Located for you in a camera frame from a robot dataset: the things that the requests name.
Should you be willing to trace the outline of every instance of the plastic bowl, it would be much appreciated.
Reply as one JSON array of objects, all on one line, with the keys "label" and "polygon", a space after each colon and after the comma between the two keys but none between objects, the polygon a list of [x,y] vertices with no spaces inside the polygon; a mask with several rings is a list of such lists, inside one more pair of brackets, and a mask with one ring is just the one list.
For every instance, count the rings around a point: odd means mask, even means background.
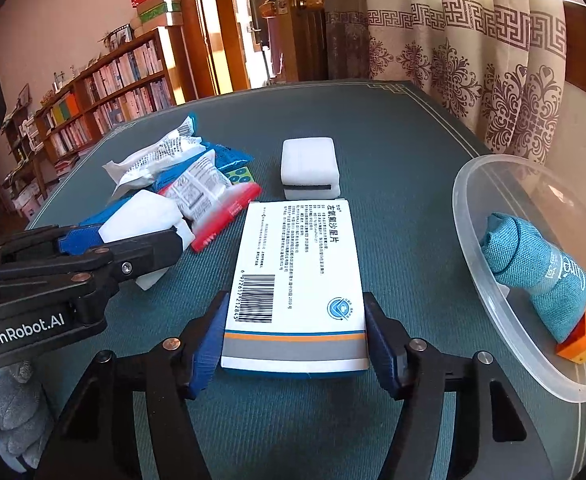
[{"label": "plastic bowl", "polygon": [[586,363],[555,354],[556,341],[524,290],[500,292],[480,249],[487,217],[499,211],[532,222],[542,236],[586,270],[586,206],[547,168],[512,155],[470,160],[453,186],[457,236],[490,319],[524,368],[549,392],[586,402]]}]

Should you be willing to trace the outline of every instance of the gray stripe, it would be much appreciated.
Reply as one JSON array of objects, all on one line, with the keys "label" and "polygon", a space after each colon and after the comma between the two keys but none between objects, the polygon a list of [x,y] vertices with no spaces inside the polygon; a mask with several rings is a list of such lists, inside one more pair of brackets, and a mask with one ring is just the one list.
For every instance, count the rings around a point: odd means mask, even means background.
[{"label": "gray stripe", "polygon": [[263,341],[225,337],[224,357],[275,361],[336,361],[369,356],[366,339],[341,341]]}]

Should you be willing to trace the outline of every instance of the green table cover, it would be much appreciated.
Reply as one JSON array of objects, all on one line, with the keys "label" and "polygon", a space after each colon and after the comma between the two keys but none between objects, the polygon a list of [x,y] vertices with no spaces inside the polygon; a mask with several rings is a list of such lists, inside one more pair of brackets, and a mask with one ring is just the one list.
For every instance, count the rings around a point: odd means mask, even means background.
[{"label": "green table cover", "polygon": [[[344,81],[272,86],[187,103],[118,127],[59,186],[32,222],[72,224],[104,207],[114,183],[101,166],[156,142],[190,112],[197,135],[252,154],[263,201],[284,200],[282,142],[332,137],[342,196],[353,216],[362,289],[412,336],[440,351],[496,356],[529,411],[558,479],[586,460],[586,404],[543,389],[506,348],[484,312],[459,247],[451,209],[458,170],[484,145],[446,110],[408,83]],[[100,349],[144,352],[201,315],[233,278],[244,215],[203,253],[192,251],[143,292],[126,283],[108,306],[102,334],[38,359],[60,410]],[[144,395],[136,394],[138,448],[145,479],[157,478]],[[454,423],[446,394],[432,478],[444,479]],[[375,479],[401,402],[374,373],[353,378],[281,380],[218,369],[189,410],[215,480]]]}]

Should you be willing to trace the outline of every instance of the orange stripe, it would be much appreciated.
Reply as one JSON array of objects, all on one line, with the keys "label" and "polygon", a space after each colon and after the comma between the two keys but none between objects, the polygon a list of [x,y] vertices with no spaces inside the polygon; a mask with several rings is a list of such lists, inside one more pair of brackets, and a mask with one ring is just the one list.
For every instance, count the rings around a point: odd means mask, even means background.
[{"label": "orange stripe", "polygon": [[335,334],[335,335],[262,335],[235,334],[225,332],[224,337],[230,339],[253,339],[259,341],[344,341],[347,339],[364,339],[366,334]]}]

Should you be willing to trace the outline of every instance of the patterned curtain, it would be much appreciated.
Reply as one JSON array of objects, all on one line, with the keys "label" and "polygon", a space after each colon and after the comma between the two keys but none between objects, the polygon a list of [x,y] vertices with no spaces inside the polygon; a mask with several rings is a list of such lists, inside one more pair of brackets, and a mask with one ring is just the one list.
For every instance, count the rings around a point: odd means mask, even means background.
[{"label": "patterned curtain", "polygon": [[566,66],[562,0],[324,0],[331,78],[408,79],[495,153],[541,164]]}]

